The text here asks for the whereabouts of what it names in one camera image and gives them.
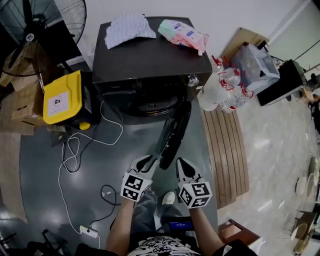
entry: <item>folded towel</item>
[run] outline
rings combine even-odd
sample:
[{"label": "folded towel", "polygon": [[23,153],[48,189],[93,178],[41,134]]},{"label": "folded towel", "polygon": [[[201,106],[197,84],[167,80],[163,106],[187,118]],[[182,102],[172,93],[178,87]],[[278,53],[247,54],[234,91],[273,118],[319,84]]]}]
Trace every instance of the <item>folded towel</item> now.
[{"label": "folded towel", "polygon": [[123,14],[106,29],[105,45],[111,49],[135,37],[156,38],[156,33],[142,14]]}]

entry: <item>pink package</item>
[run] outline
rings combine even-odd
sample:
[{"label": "pink package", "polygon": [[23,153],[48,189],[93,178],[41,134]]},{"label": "pink package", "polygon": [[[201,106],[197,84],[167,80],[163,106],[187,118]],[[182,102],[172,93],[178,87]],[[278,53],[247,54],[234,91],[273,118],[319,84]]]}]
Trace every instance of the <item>pink package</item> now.
[{"label": "pink package", "polygon": [[175,45],[197,49],[200,56],[205,52],[209,39],[208,34],[200,33],[181,21],[170,19],[165,19],[160,24],[158,32]]}]

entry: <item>sneaker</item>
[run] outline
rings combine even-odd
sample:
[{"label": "sneaker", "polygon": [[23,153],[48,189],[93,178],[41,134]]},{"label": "sneaker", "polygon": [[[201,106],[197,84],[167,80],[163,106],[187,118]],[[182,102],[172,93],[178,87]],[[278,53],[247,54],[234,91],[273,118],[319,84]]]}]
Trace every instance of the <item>sneaker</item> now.
[{"label": "sneaker", "polygon": [[169,191],[163,197],[162,204],[163,205],[173,205],[176,199],[176,194],[173,191]]}]

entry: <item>white cable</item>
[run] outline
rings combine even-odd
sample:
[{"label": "white cable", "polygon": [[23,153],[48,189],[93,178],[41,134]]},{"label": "white cable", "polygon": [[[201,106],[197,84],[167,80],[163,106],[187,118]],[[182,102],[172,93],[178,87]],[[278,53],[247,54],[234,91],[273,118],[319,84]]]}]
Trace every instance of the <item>white cable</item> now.
[{"label": "white cable", "polygon": [[[120,139],[120,137],[121,137],[121,135],[122,135],[122,133],[123,133],[123,131],[124,131],[124,127],[123,127],[120,123],[111,121],[111,120],[106,119],[106,118],[104,117],[104,115],[102,114],[102,104],[103,104],[104,102],[105,102],[105,101],[102,101],[102,103],[101,103],[101,105],[100,105],[100,114],[101,114],[102,118],[103,118],[104,120],[106,120],[106,121],[109,121],[109,122],[111,122],[111,123],[113,123],[113,124],[116,124],[116,125],[118,125],[118,126],[121,127],[120,135],[119,135],[118,138],[115,140],[115,142],[109,144],[109,143],[106,143],[106,142],[103,142],[103,141],[100,141],[100,140],[96,140],[96,139],[94,139],[94,138],[91,138],[91,137],[89,137],[88,135],[85,135],[85,134],[83,134],[83,133],[81,133],[81,132],[76,132],[76,133],[72,134],[72,135],[68,138],[68,140],[67,140],[67,142],[66,142],[67,145],[68,145],[68,148],[69,148],[69,150],[70,150],[70,152],[71,152],[71,154],[72,154],[72,156],[68,157],[66,160],[64,160],[65,144],[62,145],[62,151],[61,151],[62,164],[61,164],[60,167],[59,167],[59,172],[58,172],[58,184],[59,184],[59,188],[60,188],[60,191],[61,191],[61,195],[62,195],[62,199],[63,199],[64,205],[65,205],[66,214],[67,214],[68,219],[69,219],[69,223],[70,223],[71,227],[73,228],[73,230],[74,230],[75,232],[77,232],[79,235],[80,235],[81,233],[78,232],[78,231],[75,229],[75,227],[72,225],[72,223],[71,223],[70,215],[69,215],[69,211],[68,211],[68,205],[67,205],[67,202],[66,202],[66,200],[65,200],[64,192],[63,192],[62,187],[61,187],[61,184],[60,184],[61,167],[64,166],[64,168],[67,170],[67,172],[68,172],[69,174],[74,174],[75,171],[76,171],[77,164],[78,164],[77,155],[78,155],[79,147],[80,147],[80,139],[79,139],[78,137],[74,137],[75,135],[85,136],[85,137],[91,139],[91,140],[94,141],[94,142],[98,142],[98,143],[101,143],[101,144],[104,144],[104,145],[107,145],[107,146],[112,146],[112,145],[116,144],[116,143],[118,142],[118,140]],[[70,147],[70,145],[69,145],[69,140],[74,140],[74,139],[76,139],[76,140],[78,141],[78,145],[77,145],[77,149],[76,149],[76,152],[75,152],[75,153],[73,152],[73,150],[71,149],[71,147]],[[75,159],[75,165],[74,165],[74,170],[73,170],[73,172],[72,172],[72,171],[69,171],[69,169],[68,169],[67,166],[66,166],[66,162],[69,161],[69,160],[72,159],[72,158]]]},{"label": "white cable", "polygon": [[99,250],[100,249],[100,236],[97,235],[97,237],[99,238],[99,248],[98,248],[98,250]]}]

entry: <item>yellow container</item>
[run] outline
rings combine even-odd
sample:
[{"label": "yellow container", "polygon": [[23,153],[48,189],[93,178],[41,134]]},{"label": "yellow container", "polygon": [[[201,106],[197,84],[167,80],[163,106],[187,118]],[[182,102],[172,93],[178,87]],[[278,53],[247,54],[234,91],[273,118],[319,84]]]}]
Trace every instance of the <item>yellow container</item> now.
[{"label": "yellow container", "polygon": [[97,97],[81,70],[64,75],[44,87],[43,120],[81,130],[97,124]]}]

